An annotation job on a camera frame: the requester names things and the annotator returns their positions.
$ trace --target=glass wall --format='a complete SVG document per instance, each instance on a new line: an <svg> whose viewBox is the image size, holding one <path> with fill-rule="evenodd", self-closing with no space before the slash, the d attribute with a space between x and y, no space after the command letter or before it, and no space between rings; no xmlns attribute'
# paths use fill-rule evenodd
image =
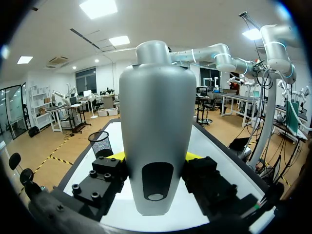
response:
<svg viewBox="0 0 312 234"><path fill-rule="evenodd" d="M21 86L0 90L0 141L8 144L17 138L27 127L25 124Z"/></svg>

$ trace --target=window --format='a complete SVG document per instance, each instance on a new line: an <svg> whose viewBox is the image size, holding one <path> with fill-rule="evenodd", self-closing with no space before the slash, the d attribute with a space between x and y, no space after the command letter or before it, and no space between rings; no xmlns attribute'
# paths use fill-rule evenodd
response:
<svg viewBox="0 0 312 234"><path fill-rule="evenodd" d="M76 74L76 87L78 94L83 95L83 91L91 90L92 93L97 92L97 76L96 69L77 72Z"/></svg>

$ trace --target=hex bolt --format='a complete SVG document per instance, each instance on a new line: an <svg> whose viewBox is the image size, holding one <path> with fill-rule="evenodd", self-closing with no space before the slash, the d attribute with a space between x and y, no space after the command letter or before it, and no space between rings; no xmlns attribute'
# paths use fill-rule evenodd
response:
<svg viewBox="0 0 312 234"><path fill-rule="evenodd" d="M98 192L93 192L93 193L91 193L91 198L93 201L98 202L100 200L101 196L99 195Z"/></svg>
<svg viewBox="0 0 312 234"><path fill-rule="evenodd" d="M95 171L95 170L91 170L91 171L89 171L89 176L91 177L91 178L96 178L97 177L97 172Z"/></svg>
<svg viewBox="0 0 312 234"><path fill-rule="evenodd" d="M73 184L72 189L73 189L74 194L80 194L81 193L81 188L78 184Z"/></svg>
<svg viewBox="0 0 312 234"><path fill-rule="evenodd" d="M112 175L109 174L109 173L105 173L104 174L104 179L105 179L105 181L111 181L112 180Z"/></svg>

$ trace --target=computer screen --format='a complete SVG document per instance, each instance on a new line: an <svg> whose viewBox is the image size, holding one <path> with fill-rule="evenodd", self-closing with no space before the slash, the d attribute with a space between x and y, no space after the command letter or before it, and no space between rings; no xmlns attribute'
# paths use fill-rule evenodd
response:
<svg viewBox="0 0 312 234"><path fill-rule="evenodd" d="M83 96L87 97L91 94L91 90L83 91Z"/></svg>
<svg viewBox="0 0 312 234"><path fill-rule="evenodd" d="M260 97L259 91L253 91L253 96L254 96L255 98Z"/></svg>
<svg viewBox="0 0 312 234"><path fill-rule="evenodd" d="M71 98L69 98L69 100L70 100L71 105L75 105L77 103L76 97L71 97Z"/></svg>

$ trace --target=ceiling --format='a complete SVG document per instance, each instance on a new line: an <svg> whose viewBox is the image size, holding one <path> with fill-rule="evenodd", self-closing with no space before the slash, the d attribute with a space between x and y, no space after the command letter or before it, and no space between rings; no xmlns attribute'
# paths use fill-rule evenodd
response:
<svg viewBox="0 0 312 234"><path fill-rule="evenodd" d="M28 71L42 70L54 57L69 58L58 72L73 72L118 60L135 60L134 48L148 40L162 40L173 50L225 43L234 57L257 58L254 42L242 35L248 28L238 14L248 11L260 25L280 23L268 0L115 0L118 12L89 19L79 4L86 0L41 0L31 10L10 44L0 80L21 79ZM100 49L70 31L73 28ZM110 46L108 38L127 35L130 44ZM21 55L33 56L19 64ZM291 59L302 60L298 49Z"/></svg>

